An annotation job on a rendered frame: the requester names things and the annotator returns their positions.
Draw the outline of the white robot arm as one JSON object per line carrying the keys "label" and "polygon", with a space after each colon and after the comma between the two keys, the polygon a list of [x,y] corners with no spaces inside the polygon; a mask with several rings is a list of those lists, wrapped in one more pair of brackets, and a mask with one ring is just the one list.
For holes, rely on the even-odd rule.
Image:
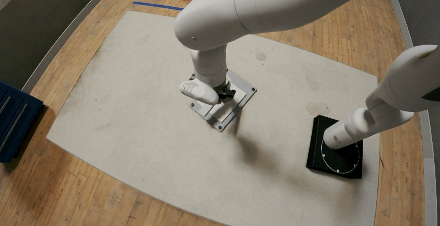
{"label": "white robot arm", "polygon": [[[216,105],[219,96],[213,88],[226,78],[228,43],[245,35],[299,28],[348,1],[192,0],[174,22],[176,38],[190,49],[195,74],[194,80],[180,84],[181,93]],[[367,108],[356,109],[325,130],[329,148],[340,149],[395,128],[414,112],[440,105],[440,43],[401,53],[365,103]]]}

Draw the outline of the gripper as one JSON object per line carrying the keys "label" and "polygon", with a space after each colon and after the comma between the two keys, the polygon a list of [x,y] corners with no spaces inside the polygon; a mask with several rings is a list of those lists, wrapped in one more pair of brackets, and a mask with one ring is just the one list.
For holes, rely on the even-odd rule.
{"label": "gripper", "polygon": [[[194,79],[195,79],[195,74],[192,74],[189,81],[194,80]],[[228,90],[227,89],[226,78],[222,84],[220,84],[217,87],[214,87],[213,89],[216,91],[216,93],[219,96],[217,104],[221,104],[221,102],[226,103],[226,102],[231,101],[236,93],[236,90]],[[224,95],[223,93],[226,93],[226,94]]]}

